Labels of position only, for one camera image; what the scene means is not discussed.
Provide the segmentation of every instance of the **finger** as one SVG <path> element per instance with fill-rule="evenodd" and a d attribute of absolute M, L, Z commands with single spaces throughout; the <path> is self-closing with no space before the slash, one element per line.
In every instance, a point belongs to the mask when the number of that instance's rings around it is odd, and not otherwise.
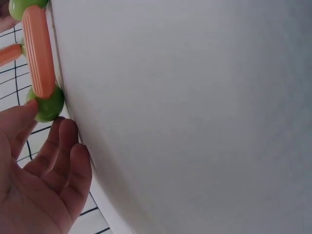
<path fill-rule="evenodd" d="M 9 12 L 9 1 L 1 5 L 0 1 L 0 33 L 13 28 L 18 23 L 13 19 Z"/>
<path fill-rule="evenodd" d="M 0 112 L 0 129 L 12 141 L 21 131 L 30 125 L 38 112 L 35 100 L 24 106 L 15 106 Z"/>
<path fill-rule="evenodd" d="M 23 146 L 28 139 L 29 135 L 37 125 L 37 121 L 33 121 L 23 131 L 21 131 L 15 139 L 11 141 L 11 155 L 13 159 L 17 159 L 23 149 Z"/>
<path fill-rule="evenodd" d="M 6 30 L 9 30 L 10 28 L 13 28 L 17 23 L 18 21 L 14 20 L 10 16 L 0 19 L 0 33 L 5 32 Z"/>
<path fill-rule="evenodd" d="M 43 181 L 59 194 L 68 185 L 70 178 L 70 153 L 78 144 L 78 130 L 74 121 L 65 119 L 59 128 L 60 148 L 53 169 L 43 176 Z"/>
<path fill-rule="evenodd" d="M 11 187 L 10 179 L 10 162 L 11 162 L 11 151 L 10 143 L 6 135 L 0 131 L 0 204 L 6 198 L 7 193 Z"/>
<path fill-rule="evenodd" d="M 34 160 L 24 166 L 23 169 L 25 171 L 41 177 L 53 168 L 59 152 L 59 126 L 63 120 L 63 117 L 54 120 L 48 139 L 45 141 Z"/>
<path fill-rule="evenodd" d="M 70 155 L 71 174 L 70 181 L 59 195 L 63 200 L 68 213 L 75 221 L 82 211 L 91 186 L 92 170 L 87 147 L 77 144 Z"/>

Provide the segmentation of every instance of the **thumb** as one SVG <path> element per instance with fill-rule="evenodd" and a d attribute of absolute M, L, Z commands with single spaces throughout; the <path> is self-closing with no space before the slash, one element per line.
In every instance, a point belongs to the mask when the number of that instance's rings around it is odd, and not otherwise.
<path fill-rule="evenodd" d="M 0 130 L 8 137 L 14 139 L 18 133 L 29 126 L 38 112 L 38 104 L 31 100 L 24 106 L 15 106 L 0 112 Z"/>
<path fill-rule="evenodd" d="M 10 191 L 11 179 L 9 176 L 11 163 L 11 146 L 4 132 L 0 131 L 0 204 Z"/>

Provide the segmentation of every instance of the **orange handle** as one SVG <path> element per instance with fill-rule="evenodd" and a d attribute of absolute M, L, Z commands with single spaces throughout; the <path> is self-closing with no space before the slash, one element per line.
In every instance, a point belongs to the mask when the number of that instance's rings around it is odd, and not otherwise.
<path fill-rule="evenodd" d="M 52 49 L 44 10 L 29 6 L 23 14 L 22 27 L 34 93 L 49 98 L 56 85 Z"/>
<path fill-rule="evenodd" d="M 21 56 L 20 44 L 13 44 L 0 50 L 0 67 L 10 63 Z"/>

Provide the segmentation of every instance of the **green ball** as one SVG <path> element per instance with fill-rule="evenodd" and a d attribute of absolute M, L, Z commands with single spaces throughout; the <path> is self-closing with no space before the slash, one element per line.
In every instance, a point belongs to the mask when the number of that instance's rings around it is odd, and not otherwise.
<path fill-rule="evenodd" d="M 31 5 L 38 5 L 44 9 L 48 4 L 48 0 L 10 0 L 9 12 L 10 15 L 17 21 L 21 21 L 24 11 Z"/>
<path fill-rule="evenodd" d="M 48 99 L 41 99 L 36 96 L 31 88 L 27 94 L 26 102 L 35 99 L 38 103 L 39 109 L 36 121 L 47 123 L 59 117 L 64 107 L 64 93 L 59 86 L 55 86 L 54 92 Z"/>
<path fill-rule="evenodd" d="M 26 57 L 26 47 L 25 47 L 24 38 L 22 38 L 20 41 L 20 48 L 21 48 L 21 53 Z"/>

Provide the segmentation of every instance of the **black grid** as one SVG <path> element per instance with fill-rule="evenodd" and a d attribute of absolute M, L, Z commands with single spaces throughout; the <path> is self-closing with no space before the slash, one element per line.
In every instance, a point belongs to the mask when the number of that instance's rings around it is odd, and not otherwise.
<path fill-rule="evenodd" d="M 11 43 L 19 43 L 19 40 L 17 38 L 17 33 L 22 33 L 20 25 L 18 25 L 17 27 L 14 27 L 10 31 L 2 33 L 0 35 L 0 48 L 7 46 L 7 44 L 3 45 L 3 41 L 5 41 L 4 39 L 6 39 L 5 37 L 11 37 L 14 35 L 14 41 L 12 41 Z M 23 72 L 22 74 L 17 73 L 18 69 L 20 69 L 20 68 L 28 68 L 28 64 L 26 62 L 24 62 L 23 64 L 18 64 L 17 61 L 14 61 L 13 63 L 14 63 L 13 67 L 9 67 L 7 69 L 0 67 L 0 76 L 5 77 L 5 79 L 3 81 L 0 80 L 0 87 L 2 85 L 7 85 L 9 82 L 15 83 L 15 90 L 13 90 L 12 92 L 9 92 L 8 94 L 5 94 L 5 95 L 3 95 L 2 91 L 0 92 L 0 104 L 1 104 L 1 102 L 5 103 L 6 108 L 9 108 L 9 107 L 14 106 L 16 104 L 17 105 L 23 105 L 25 100 L 23 100 L 23 98 L 20 96 L 20 94 L 21 94 L 21 92 L 26 92 L 31 87 L 30 83 L 28 83 L 24 87 L 19 88 L 19 79 L 25 79 L 24 77 L 29 76 L 29 72 Z M 11 72 L 14 73 L 13 77 L 9 77 L 10 76 L 9 73 L 11 73 Z M 12 105 L 8 105 L 9 101 L 7 99 L 11 98 L 13 96 L 16 96 L 17 103 L 12 103 Z M 31 133 L 30 137 L 32 137 L 33 135 L 38 135 L 38 134 L 43 133 L 43 132 L 48 132 L 50 128 L 51 128 L 51 123 L 40 124 L 39 127 L 34 129 L 34 131 Z M 23 164 L 24 162 L 27 163 L 28 161 L 32 160 L 36 156 L 38 151 L 39 151 L 38 149 L 34 150 L 32 148 L 30 141 L 27 140 L 25 147 L 24 147 L 24 155 L 21 155 L 18 158 L 18 164 L 21 166 L 21 164 Z M 85 209 L 83 210 L 83 212 L 79 216 L 77 222 L 83 222 L 82 219 L 92 212 L 98 212 L 101 215 L 92 195 L 89 194 Z M 99 228 L 99 230 L 97 230 L 96 232 L 92 231 L 92 232 L 87 232 L 85 234 L 100 234 L 100 233 L 105 233 L 106 231 L 110 230 L 110 228 L 106 224 L 106 221 L 104 218 L 103 218 L 103 223 L 105 224 L 105 225 L 102 225 L 103 228 Z"/>

